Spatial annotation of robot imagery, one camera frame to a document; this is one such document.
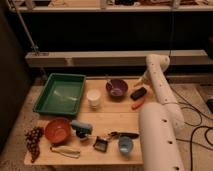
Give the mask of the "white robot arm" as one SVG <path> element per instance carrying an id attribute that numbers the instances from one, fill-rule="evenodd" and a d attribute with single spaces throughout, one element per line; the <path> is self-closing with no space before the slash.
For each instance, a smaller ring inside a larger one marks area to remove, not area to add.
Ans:
<path id="1" fill-rule="evenodd" d="M 169 64 L 168 56 L 149 54 L 147 69 L 139 80 L 149 81 L 156 97 L 156 102 L 145 102 L 139 112 L 144 171 L 184 171 L 176 142 L 176 134 L 184 127 L 184 117 L 164 75 Z"/>

